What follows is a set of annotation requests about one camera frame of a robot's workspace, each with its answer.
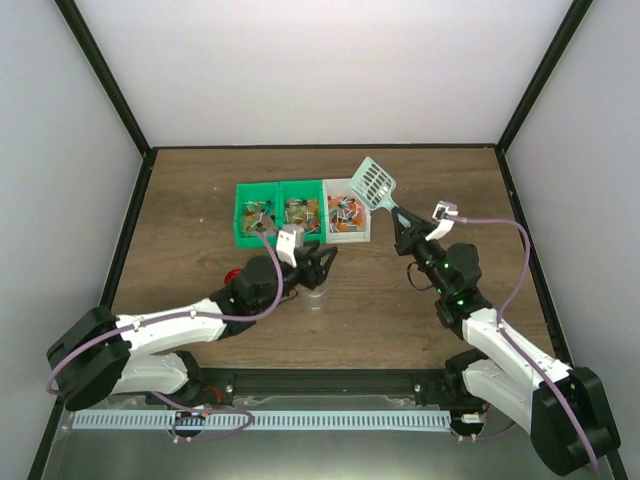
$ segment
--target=white backdrop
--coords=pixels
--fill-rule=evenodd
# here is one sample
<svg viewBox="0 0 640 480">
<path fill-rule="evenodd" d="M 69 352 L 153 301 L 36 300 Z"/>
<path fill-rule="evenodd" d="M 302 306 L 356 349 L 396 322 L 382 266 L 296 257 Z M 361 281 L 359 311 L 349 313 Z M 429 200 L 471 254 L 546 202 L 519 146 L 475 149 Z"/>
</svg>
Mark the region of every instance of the white backdrop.
<svg viewBox="0 0 640 480">
<path fill-rule="evenodd" d="M 104 287 L 141 157 L 53 1 L 0 16 L 0 478 L 51 414 L 46 351 Z"/>
<path fill-rule="evenodd" d="M 475 143 L 570 0 L 78 0 L 159 145 Z"/>
<path fill-rule="evenodd" d="M 594 2 L 509 149 L 509 165 L 578 365 L 602 378 L 640 478 L 640 18 Z"/>
</svg>

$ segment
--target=white bracket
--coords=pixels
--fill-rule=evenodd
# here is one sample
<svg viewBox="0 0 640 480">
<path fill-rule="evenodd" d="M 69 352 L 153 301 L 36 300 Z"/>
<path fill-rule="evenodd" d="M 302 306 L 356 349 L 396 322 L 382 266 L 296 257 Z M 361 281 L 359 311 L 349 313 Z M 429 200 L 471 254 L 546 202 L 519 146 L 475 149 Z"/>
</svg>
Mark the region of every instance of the white bracket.
<svg viewBox="0 0 640 480">
<path fill-rule="evenodd" d="M 304 228 L 300 225 L 283 225 L 278 232 L 276 253 L 278 259 L 288 263 L 293 268 L 298 266 L 295 249 L 304 246 Z"/>
<path fill-rule="evenodd" d="M 479 360 L 472 363 L 462 372 L 462 379 L 469 393 L 486 400 L 530 432 L 532 392 L 523 392 L 495 362 Z"/>
<path fill-rule="evenodd" d="M 431 215 L 431 218 L 437 221 L 438 225 L 433 232 L 425 237 L 426 240 L 440 240 L 444 237 L 453 228 L 453 220 L 449 220 L 447 217 L 457 216 L 458 206 L 456 204 L 444 201 L 438 202 L 438 205 L 436 205 L 433 211 L 433 215 Z"/>
</svg>

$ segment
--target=slotted turner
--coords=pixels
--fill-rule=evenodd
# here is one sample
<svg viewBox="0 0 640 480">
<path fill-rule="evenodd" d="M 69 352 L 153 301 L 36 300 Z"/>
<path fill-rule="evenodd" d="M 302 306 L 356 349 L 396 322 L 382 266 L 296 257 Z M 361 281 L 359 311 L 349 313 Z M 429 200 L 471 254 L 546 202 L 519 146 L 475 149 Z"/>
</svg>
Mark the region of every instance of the slotted turner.
<svg viewBox="0 0 640 480">
<path fill-rule="evenodd" d="M 349 187 L 358 200 L 370 211 L 386 208 L 391 212 L 394 207 L 398 206 L 391 197 L 396 189 L 396 181 L 371 157 L 366 157 L 362 161 L 356 173 L 351 177 Z M 398 215 L 398 219 L 405 227 L 410 225 L 404 217 Z"/>
</svg>

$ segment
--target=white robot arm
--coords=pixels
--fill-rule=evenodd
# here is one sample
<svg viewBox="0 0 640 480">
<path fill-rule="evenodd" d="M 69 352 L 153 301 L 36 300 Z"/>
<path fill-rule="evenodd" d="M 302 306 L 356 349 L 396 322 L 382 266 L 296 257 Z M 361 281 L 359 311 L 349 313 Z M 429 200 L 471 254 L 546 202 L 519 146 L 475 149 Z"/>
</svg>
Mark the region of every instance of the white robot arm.
<svg viewBox="0 0 640 480">
<path fill-rule="evenodd" d="M 182 345 L 238 335 L 273 310 L 297 285 L 324 283 L 337 248 L 303 244 L 304 230 L 284 226 L 274 258 L 251 258 L 223 288 L 196 303 L 143 315 L 113 315 L 105 307 L 87 312 L 47 352 L 58 394 L 70 411 L 91 407 L 112 394 L 159 392 L 190 403 L 202 374 L 187 352 L 157 355 Z"/>
<path fill-rule="evenodd" d="M 439 202 L 434 222 L 397 206 L 391 214 L 397 253 L 412 255 L 436 288 L 442 325 L 474 347 L 445 364 L 452 393 L 480 398 L 509 416 L 559 475 L 617 449 L 620 437 L 597 375 L 547 355 L 500 318 L 478 289 L 482 272 L 475 246 L 444 250 L 438 243 L 457 221 L 467 221 L 458 218 L 457 206 Z"/>
</svg>

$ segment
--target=black metal frame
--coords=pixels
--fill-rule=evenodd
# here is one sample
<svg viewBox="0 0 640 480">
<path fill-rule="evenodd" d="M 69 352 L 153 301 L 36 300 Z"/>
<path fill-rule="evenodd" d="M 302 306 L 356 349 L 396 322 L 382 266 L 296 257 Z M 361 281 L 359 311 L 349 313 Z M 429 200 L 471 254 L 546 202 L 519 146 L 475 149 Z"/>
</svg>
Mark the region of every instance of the black metal frame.
<svg viewBox="0 0 640 480">
<path fill-rule="evenodd" d="M 66 19 L 96 75 L 102 83 L 107 95 L 131 138 L 140 151 L 143 160 L 134 189 L 132 200 L 127 211 L 125 224 L 118 241 L 113 263 L 109 271 L 107 282 L 101 299 L 101 304 L 111 306 L 122 274 L 127 252 L 144 195 L 151 177 L 153 164 L 160 149 L 184 147 L 151 148 L 144 137 L 131 109 L 124 98 L 113 74 L 102 56 L 91 32 L 84 22 L 74 0 L 55 0 L 61 13 Z M 503 135 L 497 145 L 494 144 L 411 144 L 411 145 L 256 145 L 243 147 L 188 147 L 188 148 L 494 148 L 498 165 L 502 173 L 506 191 L 509 195 L 514 218 L 528 231 L 527 222 L 518 199 L 505 152 L 522 127 L 527 115 L 540 95 L 545 83 L 551 76 L 553 69 L 565 51 L 571 37 L 580 25 L 588 11 L 592 0 L 574 0 L 565 15 L 547 52 L 538 66 L 520 103 L 514 111 Z M 530 262 L 536 292 L 549 330 L 556 356 L 567 363 L 571 363 L 571 356 L 567 343 L 562 334 L 562 328 L 551 300 L 551 295 L 537 257 L 535 246 L 532 245 Z M 476 406 L 477 402 L 455 401 L 442 390 L 444 370 L 297 370 L 297 369 L 205 369 L 205 375 L 214 384 L 232 385 L 234 395 L 322 395 L 322 394 L 378 394 L 390 396 L 414 396 L 418 404 L 435 404 L 450 410 L 464 410 Z M 48 452 L 55 434 L 57 424 L 62 413 L 62 405 L 57 402 L 46 427 L 40 448 L 34 460 L 29 479 L 40 479 L 44 472 Z M 628 478 L 622 465 L 619 453 L 608 455 L 609 464 L 618 480 Z"/>
</svg>

